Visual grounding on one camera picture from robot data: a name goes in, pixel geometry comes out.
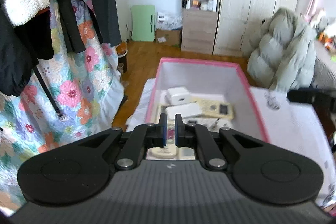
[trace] floral fabric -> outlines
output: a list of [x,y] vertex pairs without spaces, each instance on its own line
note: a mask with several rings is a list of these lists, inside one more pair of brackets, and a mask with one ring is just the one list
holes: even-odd
[[[58,119],[35,74],[20,97],[0,94],[0,194],[10,204],[25,202],[16,180],[25,160],[107,129],[123,97],[116,71],[118,55],[114,47],[99,43],[88,11],[92,4],[84,1],[72,0],[72,6],[86,50],[67,53],[58,4],[50,0],[54,57],[38,65],[65,119]],[[109,101],[107,111],[105,101]],[[106,113],[108,121],[101,124]]]

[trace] metal screw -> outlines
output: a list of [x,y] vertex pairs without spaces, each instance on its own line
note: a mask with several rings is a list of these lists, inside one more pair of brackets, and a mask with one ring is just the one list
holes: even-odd
[[223,167],[225,165],[225,163],[226,162],[224,160],[218,159],[218,158],[209,160],[209,164],[212,167]]
[[117,165],[120,167],[130,167],[133,164],[133,160],[128,158],[119,159]]

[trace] cardboard box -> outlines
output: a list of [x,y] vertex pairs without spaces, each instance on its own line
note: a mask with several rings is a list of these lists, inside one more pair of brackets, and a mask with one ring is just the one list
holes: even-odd
[[[159,42],[158,38],[164,37],[165,42]],[[166,30],[156,30],[155,42],[162,45],[181,47],[182,43],[182,30],[166,31]]]

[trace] green board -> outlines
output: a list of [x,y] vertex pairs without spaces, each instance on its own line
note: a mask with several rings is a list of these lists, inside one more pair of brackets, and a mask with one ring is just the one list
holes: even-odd
[[134,5],[132,13],[132,40],[154,41],[155,39],[155,6]]

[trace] light green puffer jacket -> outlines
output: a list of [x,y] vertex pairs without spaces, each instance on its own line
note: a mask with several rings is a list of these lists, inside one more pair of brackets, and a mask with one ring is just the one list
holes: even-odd
[[314,75],[315,31],[298,15],[280,8],[243,45],[247,71],[264,88],[287,92],[308,87]]

